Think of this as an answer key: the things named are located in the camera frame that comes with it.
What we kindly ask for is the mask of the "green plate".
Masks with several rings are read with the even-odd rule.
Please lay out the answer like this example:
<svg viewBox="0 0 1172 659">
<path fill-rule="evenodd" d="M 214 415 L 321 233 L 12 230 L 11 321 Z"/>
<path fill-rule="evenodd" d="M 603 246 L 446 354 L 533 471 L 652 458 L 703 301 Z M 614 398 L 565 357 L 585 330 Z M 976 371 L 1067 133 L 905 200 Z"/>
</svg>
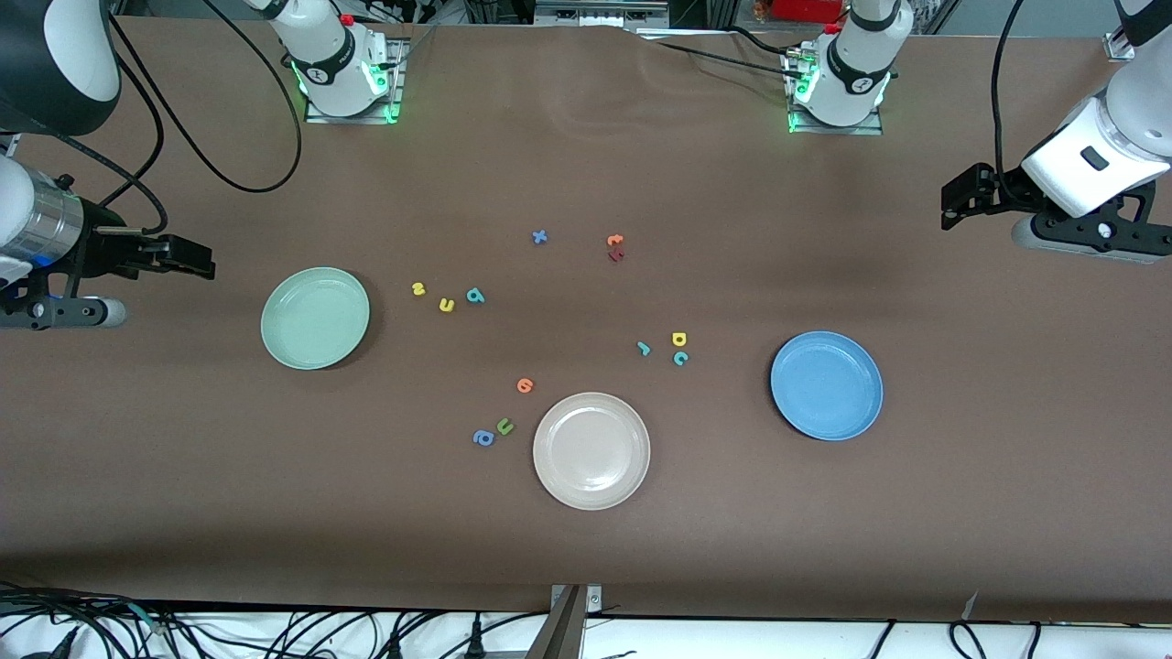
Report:
<svg viewBox="0 0 1172 659">
<path fill-rule="evenodd" d="M 292 371 L 326 371 L 363 342 L 370 300 L 356 276 L 334 267 L 298 271 L 263 307 L 261 342 Z"/>
</svg>

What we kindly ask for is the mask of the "dark metal beam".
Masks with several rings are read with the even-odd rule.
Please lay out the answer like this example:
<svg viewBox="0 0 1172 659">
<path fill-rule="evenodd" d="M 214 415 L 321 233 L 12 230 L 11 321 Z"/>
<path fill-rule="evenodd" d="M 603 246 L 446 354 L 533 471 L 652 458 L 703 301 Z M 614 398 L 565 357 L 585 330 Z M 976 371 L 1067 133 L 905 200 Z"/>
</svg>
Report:
<svg viewBox="0 0 1172 659">
<path fill-rule="evenodd" d="M 582 626 L 590 604 L 590 585 L 559 587 L 553 606 L 524 659 L 581 659 Z"/>
</svg>

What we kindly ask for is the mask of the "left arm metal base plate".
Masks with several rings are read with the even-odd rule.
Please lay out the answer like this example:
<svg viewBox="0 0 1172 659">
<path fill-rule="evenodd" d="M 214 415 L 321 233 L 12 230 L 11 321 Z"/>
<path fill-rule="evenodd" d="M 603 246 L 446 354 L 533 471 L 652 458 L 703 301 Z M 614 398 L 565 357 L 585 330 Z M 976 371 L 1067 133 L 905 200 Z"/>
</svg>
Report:
<svg viewBox="0 0 1172 659">
<path fill-rule="evenodd" d="M 887 72 L 878 83 L 861 79 L 870 87 L 866 91 L 853 93 L 850 86 L 841 84 L 841 80 L 822 67 L 822 54 L 815 41 L 808 41 L 779 56 L 782 72 L 788 75 L 788 131 L 879 136 L 883 133 L 879 106 L 890 81 Z"/>
</svg>

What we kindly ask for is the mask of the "beige plate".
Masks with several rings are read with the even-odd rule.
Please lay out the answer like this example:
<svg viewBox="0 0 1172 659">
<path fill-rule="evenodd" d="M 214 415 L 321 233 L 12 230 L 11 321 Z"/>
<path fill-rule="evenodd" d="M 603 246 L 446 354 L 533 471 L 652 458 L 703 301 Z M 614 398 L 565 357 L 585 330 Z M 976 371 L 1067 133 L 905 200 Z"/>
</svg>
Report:
<svg viewBox="0 0 1172 659">
<path fill-rule="evenodd" d="M 533 468 L 548 496 L 579 512 L 624 504 L 650 468 L 650 435 L 624 399 L 582 392 L 557 401 L 533 434 Z"/>
</svg>

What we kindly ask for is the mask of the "red box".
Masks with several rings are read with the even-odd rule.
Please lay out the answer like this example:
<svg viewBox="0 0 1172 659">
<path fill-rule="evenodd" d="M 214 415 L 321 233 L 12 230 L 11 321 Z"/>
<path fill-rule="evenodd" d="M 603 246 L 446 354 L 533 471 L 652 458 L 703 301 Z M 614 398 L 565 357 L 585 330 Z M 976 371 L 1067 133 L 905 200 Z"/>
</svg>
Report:
<svg viewBox="0 0 1172 659">
<path fill-rule="evenodd" d="M 797 23 L 832 23 L 847 0 L 769 0 L 770 16 Z"/>
</svg>

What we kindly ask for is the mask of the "brown table cover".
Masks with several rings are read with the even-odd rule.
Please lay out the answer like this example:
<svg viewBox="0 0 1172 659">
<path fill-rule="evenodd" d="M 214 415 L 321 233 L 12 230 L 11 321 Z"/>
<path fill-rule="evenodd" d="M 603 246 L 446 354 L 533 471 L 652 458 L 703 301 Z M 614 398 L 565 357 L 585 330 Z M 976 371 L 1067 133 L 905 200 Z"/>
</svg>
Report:
<svg viewBox="0 0 1172 659">
<path fill-rule="evenodd" d="M 624 616 L 879 619 L 979 589 L 984 619 L 1172 619 L 1172 259 L 1022 249 L 1011 215 L 940 229 L 940 186 L 992 152 L 992 38 L 911 40 L 883 136 L 854 137 L 788 133 L 779 82 L 615 28 L 420 35 L 398 124 L 306 125 L 273 193 L 168 138 L 146 183 L 214 280 L 101 278 L 122 327 L 0 330 L 0 578 L 466 610 L 593 580 Z M 313 267 L 356 276 L 370 322 L 292 371 L 261 311 Z M 775 409 L 777 349 L 816 330 L 883 375 L 860 437 Z M 582 392 L 650 435 L 604 512 L 533 468 Z"/>
</svg>

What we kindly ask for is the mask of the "blue plate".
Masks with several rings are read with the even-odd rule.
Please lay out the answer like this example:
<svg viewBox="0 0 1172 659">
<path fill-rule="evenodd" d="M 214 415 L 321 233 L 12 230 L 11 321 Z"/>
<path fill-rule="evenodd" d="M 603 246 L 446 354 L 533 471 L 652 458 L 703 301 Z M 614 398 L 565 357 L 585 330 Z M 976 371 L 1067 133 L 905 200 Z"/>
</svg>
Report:
<svg viewBox="0 0 1172 659">
<path fill-rule="evenodd" d="M 837 332 L 816 330 L 784 342 L 766 383 L 775 409 L 809 439 L 857 439 L 883 414 L 883 375 L 874 358 Z"/>
</svg>

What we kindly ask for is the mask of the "gray metal box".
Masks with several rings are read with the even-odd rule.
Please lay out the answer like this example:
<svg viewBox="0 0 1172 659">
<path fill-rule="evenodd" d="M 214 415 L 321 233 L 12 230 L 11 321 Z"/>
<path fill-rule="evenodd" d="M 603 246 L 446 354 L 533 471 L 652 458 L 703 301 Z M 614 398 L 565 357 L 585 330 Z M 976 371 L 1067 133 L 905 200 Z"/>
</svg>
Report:
<svg viewBox="0 0 1172 659">
<path fill-rule="evenodd" d="M 534 0 L 533 25 L 540 27 L 619 27 L 669 29 L 667 0 Z"/>
</svg>

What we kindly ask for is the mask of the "silver mounting plate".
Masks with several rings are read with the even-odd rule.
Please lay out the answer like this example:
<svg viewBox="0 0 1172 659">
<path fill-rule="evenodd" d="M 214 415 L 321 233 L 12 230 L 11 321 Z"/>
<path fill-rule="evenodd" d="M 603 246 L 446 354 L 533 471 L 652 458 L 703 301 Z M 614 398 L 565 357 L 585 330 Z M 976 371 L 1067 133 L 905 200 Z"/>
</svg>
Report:
<svg viewBox="0 0 1172 659">
<path fill-rule="evenodd" d="M 548 603 L 548 609 L 553 610 L 565 589 L 570 585 L 566 584 L 554 584 L 551 587 L 551 603 Z M 582 584 L 582 592 L 585 592 L 586 598 L 586 612 L 590 614 L 595 614 L 602 612 L 602 584 Z"/>
</svg>

